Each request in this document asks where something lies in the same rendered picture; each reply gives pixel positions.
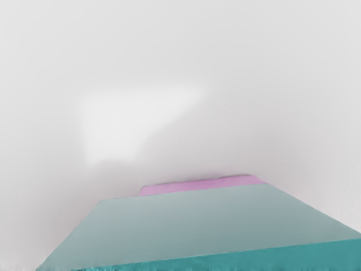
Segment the pink block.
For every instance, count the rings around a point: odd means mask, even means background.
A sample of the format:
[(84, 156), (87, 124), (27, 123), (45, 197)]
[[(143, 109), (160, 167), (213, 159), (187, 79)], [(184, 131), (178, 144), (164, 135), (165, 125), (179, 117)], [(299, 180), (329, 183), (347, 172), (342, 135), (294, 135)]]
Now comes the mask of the pink block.
[(220, 189), (226, 187), (237, 187), (247, 185), (267, 184), (259, 178), (252, 175), (229, 176), (208, 180), (196, 180), (186, 182), (160, 183), (141, 188), (139, 196), (161, 195), (170, 193), (179, 193), (186, 191), (198, 191), (207, 189)]

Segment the teal block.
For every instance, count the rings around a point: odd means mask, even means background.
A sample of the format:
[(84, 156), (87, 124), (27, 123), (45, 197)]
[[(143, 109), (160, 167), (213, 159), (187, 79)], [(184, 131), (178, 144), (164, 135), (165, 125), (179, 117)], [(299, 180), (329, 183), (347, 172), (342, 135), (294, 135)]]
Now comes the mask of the teal block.
[(108, 199), (37, 271), (361, 271), (361, 233), (265, 183)]

